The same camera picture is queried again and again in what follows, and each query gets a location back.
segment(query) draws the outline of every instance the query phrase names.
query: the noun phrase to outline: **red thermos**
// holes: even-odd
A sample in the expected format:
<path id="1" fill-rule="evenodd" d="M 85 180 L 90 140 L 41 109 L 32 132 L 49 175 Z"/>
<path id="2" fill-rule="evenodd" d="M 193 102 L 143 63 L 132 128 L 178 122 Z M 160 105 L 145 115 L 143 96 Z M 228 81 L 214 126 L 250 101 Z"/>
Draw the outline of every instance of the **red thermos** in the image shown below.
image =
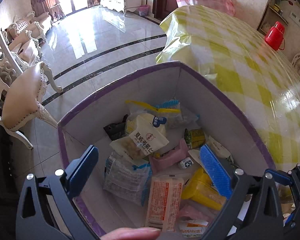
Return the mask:
<path id="1" fill-rule="evenodd" d="M 284 27 L 280 22 L 276 22 L 273 27 L 268 31 L 267 35 L 265 36 L 265 42 L 269 44 L 269 46 L 274 49 L 278 50 L 280 49 L 280 45 L 282 43 L 282 40 L 284 34 Z"/>

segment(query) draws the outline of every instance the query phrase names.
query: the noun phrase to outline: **snack package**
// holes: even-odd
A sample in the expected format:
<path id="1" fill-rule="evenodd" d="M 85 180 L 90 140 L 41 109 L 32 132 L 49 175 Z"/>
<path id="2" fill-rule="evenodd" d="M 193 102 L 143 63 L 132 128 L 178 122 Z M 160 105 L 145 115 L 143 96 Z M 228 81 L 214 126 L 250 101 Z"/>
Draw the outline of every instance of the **snack package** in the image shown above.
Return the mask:
<path id="1" fill-rule="evenodd" d="M 137 116 L 136 123 L 136 129 L 132 133 L 110 143 L 112 149 L 119 155 L 128 156 L 129 161 L 140 160 L 169 143 L 169 141 L 142 116 Z"/>
<path id="2" fill-rule="evenodd" d="M 151 175 L 149 164 L 134 166 L 113 152 L 106 160 L 103 189 L 143 206 L 149 194 Z"/>
<path id="3" fill-rule="evenodd" d="M 122 122 L 111 123 L 103 128 L 112 141 L 115 141 L 125 136 L 124 128 L 125 128 L 127 117 L 128 115 L 126 114 L 123 117 Z"/>
<path id="4" fill-rule="evenodd" d="M 180 109 L 181 115 L 182 115 L 182 122 L 178 123 L 175 128 L 181 125 L 187 125 L 191 122 L 196 122 L 199 119 L 199 116 L 195 115 L 191 111 L 189 111 L 187 108 L 185 108 L 183 105 L 180 104 L 179 100 L 169 100 L 166 102 L 163 102 L 162 104 L 154 106 L 155 108 L 172 108 L 172 109 Z"/>
<path id="5" fill-rule="evenodd" d="M 188 154 L 194 159 L 202 168 L 204 168 L 203 163 L 200 159 L 200 151 L 199 150 L 189 150 Z"/>
<path id="6" fill-rule="evenodd" d="M 155 108 L 147 103 L 139 102 L 139 101 L 131 101 L 131 100 L 127 100 L 126 104 L 128 104 L 129 106 L 130 113 L 147 111 L 148 113 L 154 116 L 167 118 L 166 125 L 170 129 L 178 127 L 179 124 L 183 122 L 180 109 Z"/>
<path id="7" fill-rule="evenodd" d="M 206 141 L 202 129 L 194 129 L 190 131 L 188 131 L 188 129 L 185 129 L 184 138 L 189 150 L 201 147 Z"/>
<path id="8" fill-rule="evenodd" d="M 179 229 L 186 238 L 201 237 L 206 231 L 208 222 L 205 220 L 186 220 L 179 222 Z"/>
<path id="9" fill-rule="evenodd" d="M 162 171 L 173 164 L 185 159 L 188 156 L 188 147 L 183 138 L 180 139 L 179 144 L 173 150 L 169 151 L 163 157 L 155 158 L 154 156 L 149 156 L 149 161 L 151 164 L 151 169 L 153 174 Z"/>
<path id="10" fill-rule="evenodd" d="M 203 168 L 199 168 L 186 184 L 181 198 L 192 199 L 202 205 L 221 210 L 226 198 L 211 187 L 212 181 Z"/>
<path id="11" fill-rule="evenodd" d="M 224 148 L 221 143 L 217 142 L 215 139 L 209 136 L 206 144 L 217 155 L 217 157 L 227 159 L 232 166 L 238 168 L 238 166 L 234 164 L 231 153 L 226 148 Z"/>
<path id="12" fill-rule="evenodd" d="M 212 222 L 218 215 L 214 209 L 208 208 L 192 200 L 185 200 L 186 204 L 180 208 L 177 219 L 179 220 L 205 220 Z"/>
<path id="13" fill-rule="evenodd" d="M 174 231 L 182 185 L 183 179 L 152 177 L 145 227 Z"/>
<path id="14" fill-rule="evenodd" d="M 137 116 L 141 116 L 143 119 L 147 120 L 149 124 L 153 125 L 153 127 L 155 127 L 163 136 L 166 136 L 165 123 L 167 122 L 167 119 L 165 117 L 156 117 L 145 111 L 129 115 L 125 126 L 126 135 L 129 135 L 137 128 Z"/>
<path id="15" fill-rule="evenodd" d="M 193 164 L 193 161 L 191 160 L 191 158 L 187 157 L 178 163 L 178 167 L 180 169 L 186 169 L 186 168 L 190 167 L 192 164 Z"/>

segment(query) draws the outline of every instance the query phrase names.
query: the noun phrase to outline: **plastic table cover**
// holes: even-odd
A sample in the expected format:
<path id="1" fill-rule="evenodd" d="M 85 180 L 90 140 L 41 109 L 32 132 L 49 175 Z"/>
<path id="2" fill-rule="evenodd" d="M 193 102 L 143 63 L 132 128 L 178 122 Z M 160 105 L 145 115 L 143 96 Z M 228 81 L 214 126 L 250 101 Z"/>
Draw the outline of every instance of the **plastic table cover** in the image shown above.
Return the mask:
<path id="1" fill-rule="evenodd" d="M 300 163 L 300 77 L 281 52 L 247 23 L 204 6 L 180 7 L 160 26 L 168 38 L 157 63 L 179 60 L 212 82 L 247 116 L 277 169 Z"/>

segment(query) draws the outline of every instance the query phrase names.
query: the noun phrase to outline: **black floor stripe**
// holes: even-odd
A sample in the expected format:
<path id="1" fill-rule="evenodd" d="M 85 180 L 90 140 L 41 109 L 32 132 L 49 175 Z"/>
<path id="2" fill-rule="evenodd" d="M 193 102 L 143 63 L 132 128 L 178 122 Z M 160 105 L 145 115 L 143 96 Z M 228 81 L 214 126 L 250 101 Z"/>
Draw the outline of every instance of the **black floor stripe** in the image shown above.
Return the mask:
<path id="1" fill-rule="evenodd" d="M 136 12 L 136 11 L 134 11 L 133 14 L 140 16 L 140 15 L 139 15 L 139 12 Z M 152 20 L 152 19 L 149 19 L 149 18 L 147 18 L 147 17 L 145 17 L 145 16 L 140 16 L 140 17 L 141 17 L 141 18 L 144 18 L 144 19 L 146 19 L 146 20 L 148 20 L 148 21 L 150 21 L 150 22 L 153 22 L 153 23 L 155 23 L 155 24 L 157 24 L 157 25 L 160 25 L 160 23 L 158 23 L 158 22 L 156 22 L 156 21 L 154 21 L 154 20 Z"/>
<path id="2" fill-rule="evenodd" d="M 110 69 L 113 69 L 115 67 L 118 67 L 120 65 L 123 65 L 125 63 L 128 63 L 128 62 L 131 62 L 133 60 L 136 60 L 138 58 L 142 58 L 142 57 L 145 57 L 145 56 L 148 56 L 148 55 L 151 55 L 151 54 L 154 54 L 154 53 L 157 53 L 157 52 L 160 52 L 163 50 L 164 47 L 161 47 L 161 48 L 157 48 L 157 49 L 154 49 L 154 50 L 148 50 L 146 52 L 142 52 L 140 54 L 137 54 L 137 55 L 134 55 L 134 56 L 131 56 L 131 57 L 127 57 L 125 59 L 122 59 L 122 60 L 119 60 L 115 63 L 112 63 L 108 66 L 105 66 L 101 69 L 98 69 L 94 72 L 92 72 L 91 74 L 88 74 L 86 76 L 84 76 L 83 78 L 80 78 L 79 80 L 71 83 L 70 85 L 66 86 L 64 89 L 63 89 L 63 93 L 55 93 L 53 94 L 51 97 L 47 98 L 46 100 L 44 100 L 41 104 L 43 106 L 46 106 L 48 103 L 52 102 L 54 99 L 58 98 L 59 96 L 61 96 L 62 94 L 64 94 L 65 92 L 68 92 L 70 89 L 80 85 L 81 83 L 93 78 L 93 77 L 96 77 L 100 74 L 102 74 L 103 72 L 105 71 L 108 71 Z"/>
<path id="3" fill-rule="evenodd" d="M 156 36 L 148 37 L 148 38 L 137 40 L 137 41 L 131 41 L 131 42 L 128 42 L 126 44 L 114 47 L 112 49 L 105 50 L 103 52 L 100 52 L 100 53 L 98 53 L 96 55 L 93 55 L 92 57 L 89 57 L 89 58 L 87 58 L 87 59 L 85 59 L 85 60 L 83 60 L 83 61 L 81 61 L 81 62 L 79 62 L 79 63 L 77 63 L 77 64 L 75 64 L 75 65 L 73 65 L 71 67 L 69 67 L 69 68 L 67 68 L 66 70 L 64 70 L 64 71 L 60 72 L 59 74 L 55 75 L 53 77 L 53 79 L 56 80 L 57 78 L 63 76 L 64 74 L 70 72 L 71 70 L 74 70 L 75 68 L 81 66 L 82 64 L 87 63 L 87 62 L 89 62 L 89 61 L 91 61 L 91 60 L 93 60 L 93 59 L 95 59 L 97 57 L 101 57 L 101 56 L 103 56 L 105 54 L 108 54 L 110 52 L 113 52 L 113 51 L 116 51 L 118 49 L 122 49 L 122 48 L 125 48 L 125 47 L 128 47 L 128 46 L 131 46 L 131 45 L 134 45 L 134 44 L 137 44 L 137 43 L 141 43 L 141 42 L 149 41 L 149 40 L 154 40 L 154 39 L 158 39 L 158 38 L 162 38 L 162 37 L 166 37 L 166 35 L 165 34 L 161 34 L 161 35 L 156 35 Z"/>

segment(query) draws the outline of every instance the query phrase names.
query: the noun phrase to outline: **white food package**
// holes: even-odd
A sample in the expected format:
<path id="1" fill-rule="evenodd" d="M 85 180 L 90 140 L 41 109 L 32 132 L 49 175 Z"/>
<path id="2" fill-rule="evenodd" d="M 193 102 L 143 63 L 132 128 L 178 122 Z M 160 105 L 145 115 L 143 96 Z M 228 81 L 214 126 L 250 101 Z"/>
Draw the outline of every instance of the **white food package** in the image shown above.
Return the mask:
<path id="1" fill-rule="evenodd" d="M 208 222 L 204 220 L 186 220 L 179 222 L 179 229 L 186 238 L 201 237 L 206 231 Z"/>
<path id="2" fill-rule="evenodd" d="M 136 129 L 128 136 L 117 139 L 110 146 L 120 156 L 139 166 L 142 158 L 166 146 L 169 141 L 146 119 L 138 115 Z"/>
<path id="3" fill-rule="evenodd" d="M 174 232 L 183 183 L 182 178 L 152 177 L 145 227 Z"/>

